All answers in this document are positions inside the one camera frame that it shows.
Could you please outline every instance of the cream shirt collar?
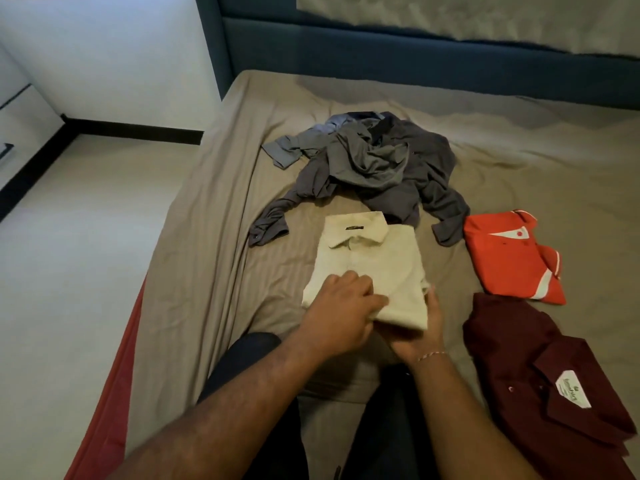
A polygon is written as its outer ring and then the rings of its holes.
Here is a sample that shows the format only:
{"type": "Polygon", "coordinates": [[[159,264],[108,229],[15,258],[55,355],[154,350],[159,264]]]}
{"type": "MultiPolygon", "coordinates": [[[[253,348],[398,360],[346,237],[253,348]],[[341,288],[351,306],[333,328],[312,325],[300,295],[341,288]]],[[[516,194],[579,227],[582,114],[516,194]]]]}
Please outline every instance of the cream shirt collar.
{"type": "Polygon", "coordinates": [[[324,221],[325,242],[330,248],[336,248],[354,237],[371,244],[381,244],[388,232],[387,221],[382,212],[327,216],[324,221]]]}

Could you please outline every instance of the cream folded shirt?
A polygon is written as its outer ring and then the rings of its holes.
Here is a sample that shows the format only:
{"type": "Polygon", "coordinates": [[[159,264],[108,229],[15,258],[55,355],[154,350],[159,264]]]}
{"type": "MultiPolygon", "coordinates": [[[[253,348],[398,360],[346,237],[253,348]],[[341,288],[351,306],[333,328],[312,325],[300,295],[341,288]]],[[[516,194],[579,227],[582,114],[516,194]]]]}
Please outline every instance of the cream folded shirt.
{"type": "Polygon", "coordinates": [[[427,329],[424,293],[429,284],[412,226],[388,225],[382,212],[327,216],[302,306],[311,305],[327,276],[348,270],[369,275],[374,292],[389,297],[376,320],[427,329]]]}

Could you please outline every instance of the red fabric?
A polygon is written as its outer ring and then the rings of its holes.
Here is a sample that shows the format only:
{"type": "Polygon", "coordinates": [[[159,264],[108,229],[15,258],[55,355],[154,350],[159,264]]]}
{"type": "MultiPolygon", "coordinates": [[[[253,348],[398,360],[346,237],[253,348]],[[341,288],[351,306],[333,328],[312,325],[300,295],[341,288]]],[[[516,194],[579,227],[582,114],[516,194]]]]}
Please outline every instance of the red fabric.
{"type": "Polygon", "coordinates": [[[524,210],[465,220],[465,240],[484,289],[492,294],[564,305],[560,253],[533,236],[538,221],[524,210]]]}
{"type": "Polygon", "coordinates": [[[543,478],[634,478],[622,456],[636,427],[587,342],[521,299],[484,293],[463,330],[496,425],[543,478]],[[564,371],[576,373],[590,408],[560,395],[564,371]]]}
{"type": "Polygon", "coordinates": [[[124,460],[133,359],[144,289],[143,283],[91,423],[65,480],[105,479],[124,460]]]}

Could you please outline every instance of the bed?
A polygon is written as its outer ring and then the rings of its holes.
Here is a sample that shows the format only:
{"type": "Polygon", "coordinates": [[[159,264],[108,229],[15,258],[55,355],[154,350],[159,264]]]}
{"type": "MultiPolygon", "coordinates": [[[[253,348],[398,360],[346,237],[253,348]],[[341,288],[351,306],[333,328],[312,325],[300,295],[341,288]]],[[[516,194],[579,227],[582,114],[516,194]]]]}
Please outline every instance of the bed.
{"type": "MultiPolygon", "coordinates": [[[[640,420],[636,60],[354,30],[295,12],[295,0],[197,1],[223,108],[169,209],[67,478],[107,476],[195,402],[212,366],[242,334],[284,336],[299,323],[324,216],[366,209],[349,194],[303,203],[287,213],[289,236],[248,249],[248,227],[305,164],[280,170],[260,145],[347,111],[391,111],[446,136],[458,158],[451,184],[472,213],[521,208],[539,219],[538,240],[563,254],[568,304],[535,306],[565,334],[587,339],[640,420]],[[348,59],[372,42],[377,58],[400,51],[394,70],[348,59]],[[436,68],[403,62],[417,55],[438,61],[436,68]],[[481,73],[470,72],[478,64],[481,73]]],[[[423,265],[447,315],[447,349],[481,397],[461,336],[481,286],[464,242],[437,245],[434,222],[421,215],[423,265]]],[[[326,364],[301,393],[313,479],[331,478],[344,464],[379,368],[393,361],[373,338],[361,353],[326,364]],[[327,427],[338,421],[339,431],[327,427]]],[[[640,444],[628,449],[637,476],[640,444]]]]}

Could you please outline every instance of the person's right arm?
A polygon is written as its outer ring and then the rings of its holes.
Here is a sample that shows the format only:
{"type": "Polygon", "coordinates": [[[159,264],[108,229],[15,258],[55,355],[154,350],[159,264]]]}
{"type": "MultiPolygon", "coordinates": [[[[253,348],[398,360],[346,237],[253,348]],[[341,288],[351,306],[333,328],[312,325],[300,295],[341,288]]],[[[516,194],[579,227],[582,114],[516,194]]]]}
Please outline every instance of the person's right arm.
{"type": "Polygon", "coordinates": [[[444,351],[442,313],[435,291],[427,296],[429,329],[410,333],[378,325],[379,333],[412,371],[433,452],[443,480],[541,480],[496,428],[444,351]]]}

